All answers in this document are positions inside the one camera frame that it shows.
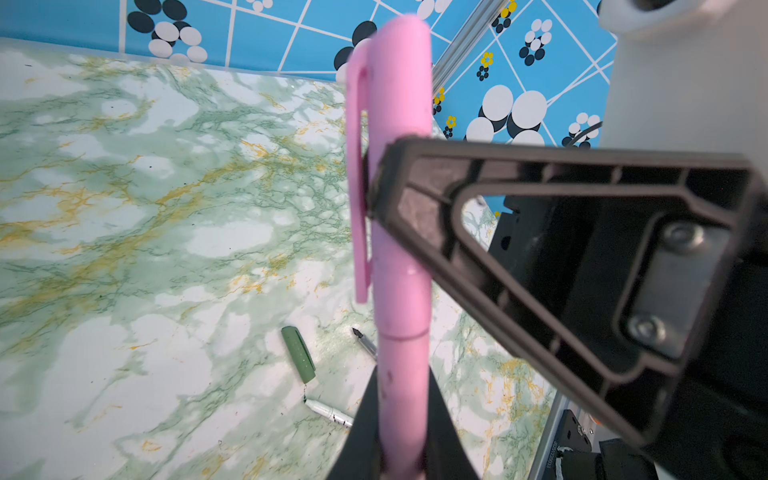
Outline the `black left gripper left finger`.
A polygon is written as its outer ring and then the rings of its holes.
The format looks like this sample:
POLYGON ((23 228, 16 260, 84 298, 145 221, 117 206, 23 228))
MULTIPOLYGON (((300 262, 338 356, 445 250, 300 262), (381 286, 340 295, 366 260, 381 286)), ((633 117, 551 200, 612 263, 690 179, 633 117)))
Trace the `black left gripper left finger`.
POLYGON ((383 472, 379 441, 378 368, 368 381, 338 458, 327 480, 379 480, 383 472))

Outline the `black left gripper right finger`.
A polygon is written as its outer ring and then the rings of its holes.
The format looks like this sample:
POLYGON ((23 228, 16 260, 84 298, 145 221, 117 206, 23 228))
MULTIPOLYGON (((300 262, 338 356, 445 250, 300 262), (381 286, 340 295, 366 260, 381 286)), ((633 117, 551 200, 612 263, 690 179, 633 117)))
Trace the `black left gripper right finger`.
POLYGON ((479 479, 461 444, 432 371, 429 376, 424 471, 426 479, 479 479))

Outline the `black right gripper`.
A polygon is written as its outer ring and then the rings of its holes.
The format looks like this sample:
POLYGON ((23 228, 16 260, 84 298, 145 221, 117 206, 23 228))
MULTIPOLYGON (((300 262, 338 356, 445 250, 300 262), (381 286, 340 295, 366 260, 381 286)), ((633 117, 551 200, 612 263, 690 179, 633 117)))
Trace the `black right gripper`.
POLYGON ((728 154, 418 138, 368 215, 502 346, 681 479, 767 475, 767 186, 728 154))

